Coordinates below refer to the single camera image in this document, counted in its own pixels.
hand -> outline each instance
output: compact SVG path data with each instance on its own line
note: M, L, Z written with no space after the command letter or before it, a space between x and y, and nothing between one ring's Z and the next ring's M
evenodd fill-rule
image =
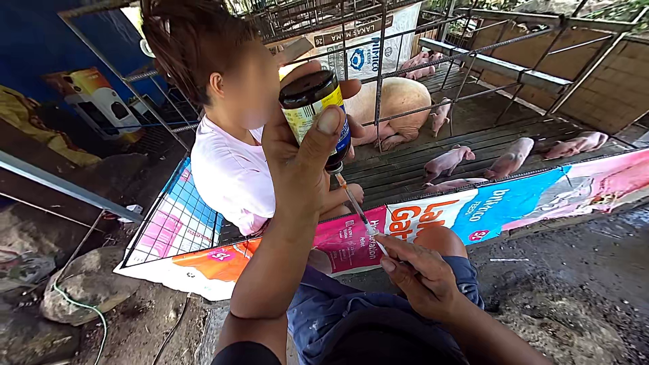
M307 62L286 75L281 87L291 81L321 69L319 62ZM341 81L343 98L360 90L359 80ZM275 216L289 214L293 219L313 218L323 205L323 193L328 191L328 175L323 173L326 160L334 149L344 126L345 113L329 106L307 132L298 147L279 103L275 114L263 129L262 146L275 187ZM350 124L350 132L358 134L362 127Z
M347 188L350 192L352 192L352 195L354 196L354 199L356 199L358 204L363 204L363 198L365 197L363 188L361 188L359 184L348 184Z
M417 313L439 321L455 315L458 301L466 297L459 292L453 271L437 251L393 236L377 235L376 240L389 254L381 258L381 266Z

blue pants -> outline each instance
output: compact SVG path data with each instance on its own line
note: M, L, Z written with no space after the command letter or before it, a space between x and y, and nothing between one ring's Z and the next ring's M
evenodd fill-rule
M464 257L443 257L452 268L456 284L462 294L484 309L484 302L478 293L476 270ZM442 330L435 321L420 317L404 299L393 294L365 293L339 283L337 280L307 266L300 286L287 311L288 329L293 336L300 363L317 365L326 354L323 349L327 343L340 336L341 320L349 314L367 309L392 308L393 314L403 317L391 325L417 318L437 336L446 338L451 346L457 346L451 335Z

person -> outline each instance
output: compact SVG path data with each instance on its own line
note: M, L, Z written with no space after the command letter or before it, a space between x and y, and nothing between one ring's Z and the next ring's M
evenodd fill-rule
M239 227L259 233L275 215L273 181L262 145L263 126L278 104L278 64L252 25L209 0L143 0L142 31L156 61L192 102L205 110L191 150L199 195ZM320 63L309 62L310 69ZM355 92L360 82L348 84ZM352 137L363 128L349 118ZM362 203L363 190L349 184ZM350 210L342 189L325 191L320 219Z
M234 287L212 365L285 364L287 330L308 365L549 364L482 310L476 272L450 229L425 229L414 244L376 237L405 298L361 292L306 265L325 203L322 171L344 118L327 107L299 148L279 107L265 126L275 216Z

pink shirt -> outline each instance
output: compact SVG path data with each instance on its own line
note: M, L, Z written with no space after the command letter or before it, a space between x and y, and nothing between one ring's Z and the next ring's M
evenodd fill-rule
M259 144L262 131L250 131ZM275 214L273 180L262 147L239 141L206 116L191 149L191 174L205 203L243 235L255 233Z

